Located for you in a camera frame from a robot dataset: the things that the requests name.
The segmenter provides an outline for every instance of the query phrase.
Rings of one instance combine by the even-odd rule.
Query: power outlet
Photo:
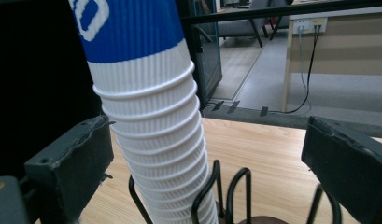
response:
[[[299,19],[293,22],[293,34],[299,34],[302,31],[302,34],[315,33],[315,26],[319,32],[324,33],[327,29],[328,19],[325,18],[313,18],[313,19]]]
[[[310,33],[309,29],[311,27],[311,23],[309,19],[296,20],[293,22],[293,34],[302,34]]]

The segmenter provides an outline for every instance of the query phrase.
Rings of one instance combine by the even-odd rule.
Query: wooden table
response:
[[[318,180],[301,162],[305,130],[203,119],[209,162],[220,160],[224,197],[242,167],[252,172],[252,215],[305,223]],[[83,210],[80,223],[145,223],[128,191],[130,172],[114,140],[115,159],[107,179]],[[245,184],[234,201],[234,222],[245,219]],[[316,223],[330,223],[331,207],[324,197]],[[344,211],[344,223],[358,223]]]

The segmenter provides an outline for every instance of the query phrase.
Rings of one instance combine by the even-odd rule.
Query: cup rim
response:
[[[212,195],[212,194],[208,194],[207,197],[209,197],[209,198],[211,198],[213,201],[215,201],[215,200],[214,200],[214,195]],[[210,206],[210,205],[212,205],[212,204],[210,204],[210,203],[212,203],[212,202],[207,202],[207,203],[203,204],[203,207],[199,207],[199,208],[202,209],[202,208],[205,208],[206,206]],[[186,205],[186,206],[183,206],[183,207],[179,207],[179,208],[173,209],[173,210],[171,210],[171,212],[179,212],[179,211],[183,211],[183,210],[186,210],[186,209],[190,209],[192,206],[193,206],[193,204],[189,204],[189,205]],[[164,211],[164,210],[166,210],[166,209],[156,208],[156,207],[154,207],[153,209],[154,209],[154,210],[156,209],[156,210],[159,210],[159,211]]]
[[[206,175],[205,178],[203,179],[203,181],[208,180],[208,178],[209,178],[209,175]],[[144,196],[144,197],[147,197],[149,200],[152,200],[152,201],[154,201],[154,202],[156,202],[156,203],[173,203],[173,202],[176,202],[176,201],[183,200],[183,199],[185,199],[185,198],[187,198],[187,197],[190,197],[190,196],[192,196],[197,190],[200,191],[200,190],[202,190],[202,189],[203,189],[203,188],[201,188],[201,189],[194,188],[194,189],[192,189],[190,192],[188,192],[187,194],[181,195],[180,197],[175,198],[175,199],[165,200],[165,201],[162,201],[162,200],[157,201],[156,199],[150,198],[150,197],[147,196],[147,195],[143,195],[143,196]]]
[[[180,172],[177,172],[175,174],[166,175],[166,176],[159,176],[159,177],[147,177],[147,176],[139,175],[137,172],[135,172],[132,169],[131,166],[129,166],[129,164],[127,164],[127,167],[129,168],[130,173],[135,176],[135,179],[140,177],[140,178],[144,178],[144,179],[148,179],[148,180],[152,180],[152,181],[156,181],[156,180],[157,181],[163,181],[163,180],[174,179],[174,178],[178,177],[179,175],[184,175],[189,170],[193,169],[199,163],[200,160],[204,160],[205,163],[208,163],[207,151],[205,151],[204,153],[200,153],[199,157],[195,160],[195,162],[192,163],[190,166],[186,167],[186,169],[183,169]]]
[[[197,91],[197,84],[195,81],[193,81],[192,83],[193,83],[193,87],[192,87],[192,90],[190,91],[190,93],[188,93],[188,95],[186,95],[184,98],[182,98],[180,101],[176,102],[175,104],[170,105],[164,109],[155,111],[153,113],[148,113],[145,115],[132,115],[132,116],[120,117],[118,115],[114,115],[114,114],[110,113],[108,110],[106,110],[104,105],[102,105],[101,107],[102,107],[102,109],[106,115],[108,115],[110,118],[116,119],[118,121],[137,121],[137,120],[154,119],[154,118],[162,117],[162,116],[164,116],[164,115],[166,115],[172,111],[179,110],[183,105],[185,105],[192,98],[192,96],[195,95],[195,93]]]
[[[213,211],[214,211],[214,207],[216,206],[216,200],[215,200],[215,198],[214,198],[214,195],[213,195],[213,202],[211,202],[212,204],[210,204],[210,209],[212,209]],[[200,220],[203,220],[203,218],[207,218],[206,216],[208,216],[209,214],[211,214],[211,213],[205,213],[205,216],[204,217],[200,217]]]
[[[191,117],[193,118],[198,112],[199,112],[199,104],[200,102],[197,101],[197,106],[193,109],[193,111],[191,112]],[[168,133],[172,133],[176,130],[178,130],[179,128],[181,128],[182,126],[184,126],[187,122],[189,122],[190,120],[186,120],[186,119],[183,119],[181,122],[177,123],[176,125],[168,128],[168,129],[165,129],[165,130],[162,130],[160,132],[155,132],[155,133],[143,133],[143,134],[128,134],[128,133],[120,133],[118,131],[118,129],[116,129],[115,127],[111,126],[111,129],[118,135],[120,136],[123,136],[123,137],[126,137],[126,138],[132,138],[132,139],[146,139],[146,138],[153,138],[153,137],[159,137],[159,136],[162,136],[162,135],[166,135]]]
[[[175,187],[175,188],[170,188],[170,189],[151,189],[149,187],[144,187],[144,186],[140,186],[138,185],[138,187],[140,187],[141,189],[146,189],[146,190],[149,190],[149,191],[154,191],[154,192],[159,192],[159,193],[166,193],[166,191],[172,191],[172,190],[176,190],[176,189],[182,189],[184,188],[185,186],[189,185],[191,182],[193,182],[198,176],[200,176],[203,172],[207,172],[207,174],[205,176],[210,176],[208,174],[208,162],[205,163],[205,165],[203,166],[203,168],[193,177],[191,178],[190,180],[188,180],[187,182]]]
[[[214,199],[214,196],[212,196],[212,204],[210,204],[211,208],[210,209],[213,209],[214,210],[214,206],[215,206],[215,199]],[[178,221],[182,221],[184,218],[190,218],[191,215],[187,215],[185,217],[160,217],[158,216],[157,214],[154,214],[156,217],[160,218],[160,219],[165,219],[165,220],[168,220],[170,222],[178,222]]]
[[[161,162],[161,163],[154,163],[154,164],[143,164],[143,163],[139,163],[137,161],[128,161],[128,162],[132,163],[134,165],[143,166],[143,167],[149,168],[149,169],[150,168],[163,167],[163,166],[170,166],[170,165],[173,165],[175,163],[182,162],[185,158],[190,156],[190,154],[192,154],[198,147],[200,147],[202,142],[204,142],[204,145],[203,145],[204,149],[202,149],[202,150],[205,150],[206,149],[205,139],[202,135],[200,135],[199,139],[197,140],[197,143],[194,146],[192,146],[191,149],[187,150],[185,153],[181,154],[179,157],[177,157],[173,160],[170,160],[170,161],[165,161],[165,162]]]
[[[137,155],[140,155],[140,156],[152,156],[152,155],[156,155],[156,154],[159,154],[159,153],[171,150],[174,147],[178,147],[178,146],[184,144],[186,141],[189,141],[189,139],[191,139],[193,137],[193,135],[196,134],[196,132],[199,129],[201,129],[200,135],[204,136],[205,135],[205,129],[203,128],[203,125],[200,125],[200,122],[199,122],[199,124],[195,125],[194,128],[184,138],[182,138],[180,141],[175,142],[173,145],[170,145],[170,146],[167,146],[167,147],[161,147],[161,148],[154,149],[154,150],[136,150],[136,149],[133,149],[133,148],[130,148],[130,147],[125,147],[118,140],[118,136],[116,136],[116,141],[117,141],[118,145],[122,149],[126,148],[125,150],[128,150],[131,153],[134,153],[134,154],[137,154]]]
[[[145,95],[151,95],[151,94],[156,93],[158,91],[164,91],[164,90],[169,89],[173,86],[176,86],[177,84],[185,81],[185,79],[188,76],[191,76],[193,70],[194,70],[194,63],[192,60],[190,60],[190,64],[188,65],[186,70],[184,72],[182,72],[179,76],[177,76],[177,77],[175,77],[169,81],[166,81],[160,85],[157,85],[154,87],[149,87],[149,88],[143,89],[141,91],[129,91],[129,92],[121,92],[121,93],[112,94],[112,93],[107,93],[107,92],[103,92],[103,91],[98,90],[98,88],[94,84],[92,85],[92,89],[100,97],[103,97],[103,98],[106,98],[109,100],[133,99],[133,98],[138,98],[138,97],[142,97]]]

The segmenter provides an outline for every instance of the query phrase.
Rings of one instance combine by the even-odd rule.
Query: wooden desk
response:
[[[252,172],[252,215],[305,223],[318,183],[301,162],[305,130],[203,119],[209,162],[220,160],[223,192],[242,167]],[[114,140],[115,159],[106,171],[113,175],[95,192],[80,223],[145,223],[128,191],[130,172]],[[234,201],[234,221],[246,217],[244,180]],[[331,222],[331,207],[321,202],[316,223]],[[344,211],[344,223],[357,223]]]
[[[325,1],[329,0],[295,0],[293,4]],[[301,72],[299,37],[293,34],[293,22],[311,18],[328,18],[326,32],[319,34],[312,74],[382,75],[382,7],[290,16],[282,111],[287,107],[291,74]],[[313,40],[313,34],[302,36],[304,74]]]

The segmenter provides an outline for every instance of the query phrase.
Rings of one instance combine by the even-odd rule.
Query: stack of paper cups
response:
[[[194,64],[174,0],[70,0],[93,90],[115,121],[128,168],[154,223],[191,223],[209,178]],[[214,194],[201,223],[218,223]]]

